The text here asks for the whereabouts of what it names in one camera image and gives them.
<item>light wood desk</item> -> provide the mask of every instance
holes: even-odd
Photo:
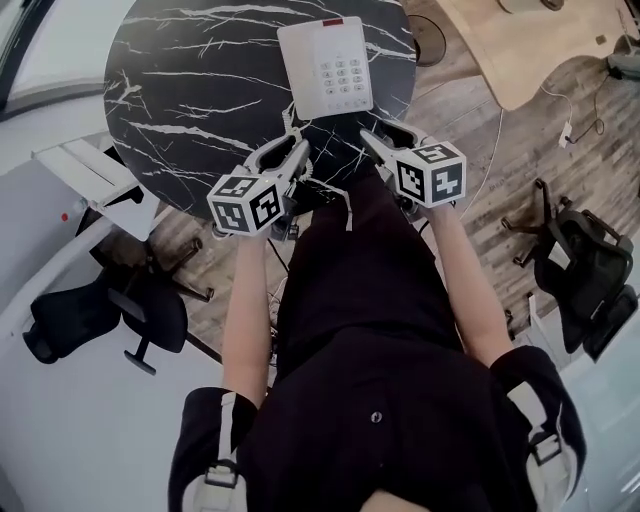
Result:
[[[497,0],[436,0],[460,32],[496,101],[515,110],[563,62],[603,59],[638,29],[624,0],[566,0],[558,12],[505,12]]]

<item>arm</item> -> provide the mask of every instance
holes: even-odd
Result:
[[[427,212],[467,353],[486,366],[513,350],[504,311],[451,205]]]
[[[267,392],[271,321],[265,237],[240,238],[222,341],[223,386],[260,407]]]

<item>black and white cube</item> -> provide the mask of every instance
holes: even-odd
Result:
[[[207,201],[217,228],[234,235],[257,235],[284,211],[277,180],[260,176],[223,176]]]
[[[461,199],[467,189],[467,158],[449,142],[395,155],[398,193],[431,208]]]

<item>white keypad device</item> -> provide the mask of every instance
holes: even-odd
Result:
[[[373,91],[362,20],[312,21],[278,29],[298,117],[373,109]]]

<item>wood plank floor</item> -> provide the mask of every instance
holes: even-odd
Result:
[[[444,61],[418,71],[407,121],[436,139],[451,141],[467,155],[468,199],[458,206],[462,212],[485,179],[501,110],[440,8],[431,0],[405,3],[408,14],[433,19],[447,38]],[[547,80],[547,90],[571,100],[574,137],[593,122],[594,94],[605,76],[604,62],[579,58],[564,63]],[[505,309],[514,314],[516,331],[527,325],[529,292],[538,295],[541,314],[554,307],[551,297],[537,289],[532,267],[523,270],[512,263],[514,256],[532,246],[533,240],[505,231],[500,223],[504,216],[517,223],[541,222],[542,199],[533,184],[536,178],[550,184],[554,199],[567,195],[576,208],[589,208],[622,233],[633,235],[640,227],[640,84],[607,80],[598,94],[598,112],[606,125],[604,134],[598,136],[592,131],[567,149],[558,147],[560,132],[569,118],[567,100],[540,91],[517,111],[504,112],[491,173],[464,216],[467,233],[487,276]],[[235,242],[215,241],[209,224],[179,212],[169,216],[151,241],[169,266],[196,236],[203,241],[204,250],[178,277],[200,290],[215,289],[210,304],[191,299],[186,303],[192,334],[219,349],[234,273]],[[431,239],[428,232],[425,239]],[[277,245],[288,260],[293,244]],[[137,244],[124,234],[110,237],[103,247],[119,261],[133,263],[141,258]],[[269,289],[274,293],[285,273],[272,251],[267,270]]]

